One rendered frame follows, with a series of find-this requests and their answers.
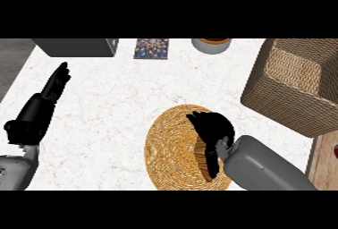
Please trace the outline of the dark grey appliance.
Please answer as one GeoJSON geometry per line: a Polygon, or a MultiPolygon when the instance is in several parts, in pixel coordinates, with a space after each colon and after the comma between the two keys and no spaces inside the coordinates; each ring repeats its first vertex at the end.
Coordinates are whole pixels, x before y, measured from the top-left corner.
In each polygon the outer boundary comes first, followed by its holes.
{"type": "Polygon", "coordinates": [[[117,38],[34,38],[32,42],[50,57],[114,57],[117,38]]]}

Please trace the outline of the brown croissant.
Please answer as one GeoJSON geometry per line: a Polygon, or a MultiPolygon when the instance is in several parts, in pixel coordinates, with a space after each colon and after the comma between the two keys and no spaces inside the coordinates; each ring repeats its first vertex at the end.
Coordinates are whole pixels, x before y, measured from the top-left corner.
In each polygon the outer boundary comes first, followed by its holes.
{"type": "Polygon", "coordinates": [[[196,143],[193,146],[195,159],[196,159],[198,168],[201,170],[201,173],[205,177],[208,177],[205,149],[207,149],[205,142],[201,140],[201,138],[196,138],[196,143]]]}

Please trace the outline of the grey pot with orange rim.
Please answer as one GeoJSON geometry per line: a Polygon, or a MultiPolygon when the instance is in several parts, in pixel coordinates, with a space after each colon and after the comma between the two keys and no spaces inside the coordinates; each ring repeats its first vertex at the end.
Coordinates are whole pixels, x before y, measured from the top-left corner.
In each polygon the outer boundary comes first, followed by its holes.
{"type": "Polygon", "coordinates": [[[227,50],[232,40],[229,38],[193,38],[192,43],[199,52],[217,55],[227,50]]]}

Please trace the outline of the brown wicker basket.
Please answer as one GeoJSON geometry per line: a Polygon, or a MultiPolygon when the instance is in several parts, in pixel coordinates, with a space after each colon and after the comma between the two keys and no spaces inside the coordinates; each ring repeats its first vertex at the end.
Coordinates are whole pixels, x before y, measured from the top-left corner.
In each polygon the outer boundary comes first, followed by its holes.
{"type": "Polygon", "coordinates": [[[338,38],[269,38],[240,103],[308,138],[338,131],[338,38]]]}

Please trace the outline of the brown wooden board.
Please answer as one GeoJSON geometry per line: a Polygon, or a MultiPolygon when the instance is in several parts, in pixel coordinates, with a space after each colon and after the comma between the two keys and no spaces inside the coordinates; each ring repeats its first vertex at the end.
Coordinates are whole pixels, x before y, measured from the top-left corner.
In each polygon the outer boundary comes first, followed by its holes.
{"type": "Polygon", "coordinates": [[[338,159],[333,155],[336,144],[338,131],[316,138],[307,175],[308,180],[322,191],[338,191],[338,159]]]}

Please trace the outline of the colourful patterned box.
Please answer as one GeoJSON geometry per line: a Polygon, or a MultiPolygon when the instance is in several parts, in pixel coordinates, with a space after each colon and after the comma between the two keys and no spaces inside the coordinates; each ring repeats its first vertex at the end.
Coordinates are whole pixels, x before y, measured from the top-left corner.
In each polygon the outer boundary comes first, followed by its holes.
{"type": "Polygon", "coordinates": [[[170,40],[167,38],[139,38],[134,47],[134,59],[168,58],[170,40]]]}

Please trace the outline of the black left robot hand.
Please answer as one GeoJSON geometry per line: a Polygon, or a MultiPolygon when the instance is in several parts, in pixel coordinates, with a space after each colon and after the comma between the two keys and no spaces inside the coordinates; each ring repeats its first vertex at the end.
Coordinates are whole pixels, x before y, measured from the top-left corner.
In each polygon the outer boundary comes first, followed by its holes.
{"type": "Polygon", "coordinates": [[[15,145],[38,145],[44,138],[56,109],[56,102],[71,79],[68,63],[62,63],[44,84],[25,103],[18,118],[4,124],[7,143],[15,145]]]}

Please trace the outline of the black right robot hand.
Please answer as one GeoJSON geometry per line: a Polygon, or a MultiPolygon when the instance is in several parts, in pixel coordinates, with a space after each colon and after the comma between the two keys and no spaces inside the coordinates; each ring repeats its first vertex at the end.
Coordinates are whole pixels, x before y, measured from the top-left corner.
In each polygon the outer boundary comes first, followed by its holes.
{"type": "Polygon", "coordinates": [[[235,129],[229,119],[220,113],[198,113],[186,115],[198,136],[207,144],[207,170],[211,178],[218,174],[218,158],[226,159],[233,144],[235,129]]]}

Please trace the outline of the round woven yellow placemat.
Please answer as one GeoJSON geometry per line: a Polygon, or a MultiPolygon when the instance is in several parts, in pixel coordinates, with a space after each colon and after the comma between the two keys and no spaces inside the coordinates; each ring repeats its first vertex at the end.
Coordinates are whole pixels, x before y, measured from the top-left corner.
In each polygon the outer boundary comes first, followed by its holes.
{"type": "Polygon", "coordinates": [[[224,191],[232,183],[221,159],[215,178],[205,177],[198,168],[193,146],[199,136],[186,118],[193,111],[210,113],[198,105],[174,106],[156,118],[148,131],[145,166],[150,181],[162,191],[224,191]]]}

